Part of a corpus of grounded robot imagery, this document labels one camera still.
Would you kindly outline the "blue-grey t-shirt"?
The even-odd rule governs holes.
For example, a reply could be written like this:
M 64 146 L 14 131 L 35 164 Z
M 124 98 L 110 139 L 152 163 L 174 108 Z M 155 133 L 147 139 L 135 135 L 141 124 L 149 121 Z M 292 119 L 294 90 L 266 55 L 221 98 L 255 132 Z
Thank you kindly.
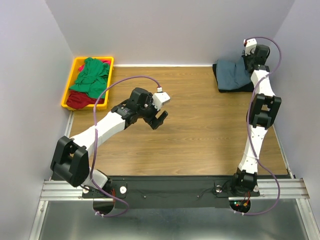
M 218 89 L 234 90 L 252 82 L 242 57 L 237 62 L 219 59 L 216 64 Z

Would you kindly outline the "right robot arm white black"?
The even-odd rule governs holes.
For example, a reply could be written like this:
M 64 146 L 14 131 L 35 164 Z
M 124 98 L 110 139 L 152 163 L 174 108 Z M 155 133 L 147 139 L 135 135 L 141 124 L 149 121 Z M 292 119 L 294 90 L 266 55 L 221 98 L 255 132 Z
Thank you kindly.
M 270 48 L 257 44 L 255 39 L 244 42 L 242 58 L 250 74 L 253 92 L 246 115 L 247 141 L 242 159 L 230 182 L 231 192 L 237 196 L 258 192 L 258 164 L 264 138 L 275 122 L 282 99 L 274 93 L 266 65 Z

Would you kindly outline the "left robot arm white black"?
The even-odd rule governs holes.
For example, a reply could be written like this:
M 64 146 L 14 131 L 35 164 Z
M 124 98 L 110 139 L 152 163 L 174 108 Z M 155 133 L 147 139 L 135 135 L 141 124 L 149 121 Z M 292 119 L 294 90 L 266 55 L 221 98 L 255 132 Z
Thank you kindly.
M 50 169 L 73 187 L 92 187 L 100 197 L 108 196 L 111 193 L 110 179 L 89 165 L 90 156 L 95 157 L 99 146 L 139 119 L 143 119 L 153 130 L 157 129 L 168 116 L 166 111 L 158 113 L 170 100 L 170 96 L 162 90 L 151 93 L 136 87 L 128 99 L 114 106 L 93 126 L 71 138 L 61 137 L 57 141 Z

